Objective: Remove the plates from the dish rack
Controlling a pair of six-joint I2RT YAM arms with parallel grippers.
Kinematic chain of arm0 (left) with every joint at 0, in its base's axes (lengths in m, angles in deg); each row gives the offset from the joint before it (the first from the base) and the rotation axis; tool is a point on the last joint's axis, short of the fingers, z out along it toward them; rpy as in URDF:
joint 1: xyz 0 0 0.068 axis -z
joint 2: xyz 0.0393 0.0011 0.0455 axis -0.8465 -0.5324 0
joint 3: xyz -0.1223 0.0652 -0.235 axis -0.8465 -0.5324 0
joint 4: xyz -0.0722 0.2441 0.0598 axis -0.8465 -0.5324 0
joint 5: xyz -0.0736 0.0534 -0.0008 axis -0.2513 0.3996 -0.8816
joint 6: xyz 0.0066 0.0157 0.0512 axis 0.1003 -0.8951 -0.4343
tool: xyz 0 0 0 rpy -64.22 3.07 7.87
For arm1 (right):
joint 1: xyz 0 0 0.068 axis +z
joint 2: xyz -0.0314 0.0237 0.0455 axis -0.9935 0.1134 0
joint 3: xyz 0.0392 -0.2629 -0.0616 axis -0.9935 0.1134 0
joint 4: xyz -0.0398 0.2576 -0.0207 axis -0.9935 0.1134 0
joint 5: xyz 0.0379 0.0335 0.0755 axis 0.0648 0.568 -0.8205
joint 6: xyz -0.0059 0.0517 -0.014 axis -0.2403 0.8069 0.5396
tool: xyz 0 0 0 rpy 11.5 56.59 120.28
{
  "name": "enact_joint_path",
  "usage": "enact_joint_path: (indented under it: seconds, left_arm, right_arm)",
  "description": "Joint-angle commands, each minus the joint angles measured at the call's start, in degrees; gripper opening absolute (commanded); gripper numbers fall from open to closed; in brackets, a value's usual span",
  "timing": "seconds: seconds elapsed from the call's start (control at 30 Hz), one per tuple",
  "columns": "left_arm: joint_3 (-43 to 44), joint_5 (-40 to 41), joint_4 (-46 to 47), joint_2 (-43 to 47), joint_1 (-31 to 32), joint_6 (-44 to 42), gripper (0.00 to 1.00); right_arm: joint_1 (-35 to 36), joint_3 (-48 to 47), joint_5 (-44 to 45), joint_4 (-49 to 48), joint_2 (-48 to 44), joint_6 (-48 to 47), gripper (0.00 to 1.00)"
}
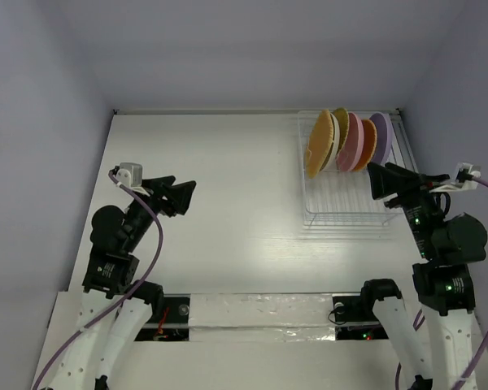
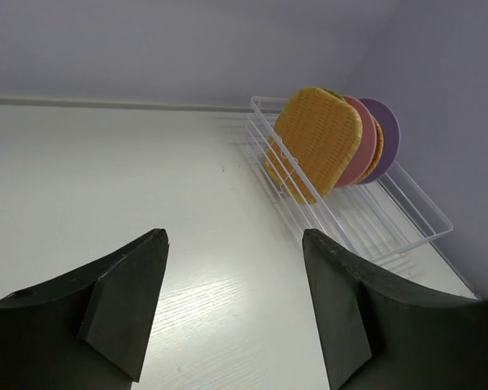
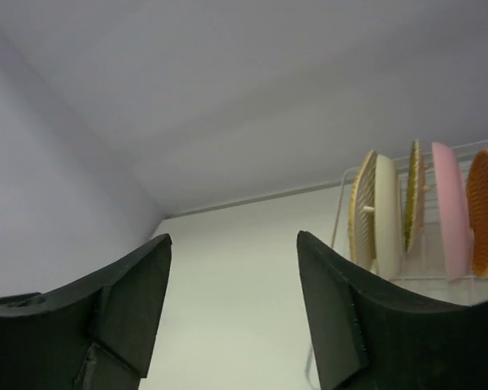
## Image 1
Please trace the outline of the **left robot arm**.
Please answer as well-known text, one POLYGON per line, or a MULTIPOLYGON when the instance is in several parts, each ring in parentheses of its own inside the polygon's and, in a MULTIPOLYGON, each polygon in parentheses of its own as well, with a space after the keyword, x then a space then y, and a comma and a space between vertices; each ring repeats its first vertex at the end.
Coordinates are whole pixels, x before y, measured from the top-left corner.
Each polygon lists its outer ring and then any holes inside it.
POLYGON ((162 250, 159 216, 184 215, 196 183, 177 183, 172 175, 125 180, 120 167, 109 177, 132 201, 124 210, 107 205, 93 215, 81 306, 72 335, 46 364, 59 365, 48 389, 108 389, 139 331, 163 313, 163 288, 147 279, 159 254, 136 279, 134 251, 150 226, 156 226, 156 250, 162 250))

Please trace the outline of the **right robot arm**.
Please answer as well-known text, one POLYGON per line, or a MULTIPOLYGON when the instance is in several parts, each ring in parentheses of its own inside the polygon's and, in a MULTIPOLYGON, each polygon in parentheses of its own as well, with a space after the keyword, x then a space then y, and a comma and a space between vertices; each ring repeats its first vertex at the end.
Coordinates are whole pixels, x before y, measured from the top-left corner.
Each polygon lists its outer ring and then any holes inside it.
POLYGON ((487 231, 469 214, 447 219, 438 197, 476 188, 481 173, 469 163, 459 164, 454 179, 448 174, 419 174, 390 162, 371 162, 367 169, 373 199, 403 210, 424 259, 413 265, 412 280, 430 350, 423 349, 409 323, 402 293, 392 279, 366 281, 359 312, 383 326, 407 388, 475 388, 471 330, 476 300, 468 265, 486 259, 487 231))

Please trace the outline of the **square woven bamboo plate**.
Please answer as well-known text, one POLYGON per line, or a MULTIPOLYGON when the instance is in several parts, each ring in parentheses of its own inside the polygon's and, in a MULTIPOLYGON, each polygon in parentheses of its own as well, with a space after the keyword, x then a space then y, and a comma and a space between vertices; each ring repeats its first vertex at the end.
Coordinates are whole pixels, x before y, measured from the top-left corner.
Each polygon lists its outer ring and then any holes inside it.
POLYGON ((332 149, 334 125, 328 109, 322 110, 312 128, 304 153, 307 177, 313 179, 325 165, 325 160, 332 149))

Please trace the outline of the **cream round plate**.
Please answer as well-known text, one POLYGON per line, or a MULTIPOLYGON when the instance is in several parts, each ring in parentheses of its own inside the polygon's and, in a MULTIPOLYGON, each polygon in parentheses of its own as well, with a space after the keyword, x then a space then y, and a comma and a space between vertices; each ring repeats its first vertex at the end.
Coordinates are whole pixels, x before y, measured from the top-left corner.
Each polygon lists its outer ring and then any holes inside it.
POLYGON ((339 141, 340 141, 340 127, 338 123, 338 119, 336 116, 331 113, 331 120, 333 123, 333 141, 331 144, 330 151, 328 152, 327 157, 325 158, 324 164, 320 168, 320 171, 325 171, 331 168, 333 165, 333 162, 335 161, 337 154, 338 154, 338 149, 339 149, 339 141))

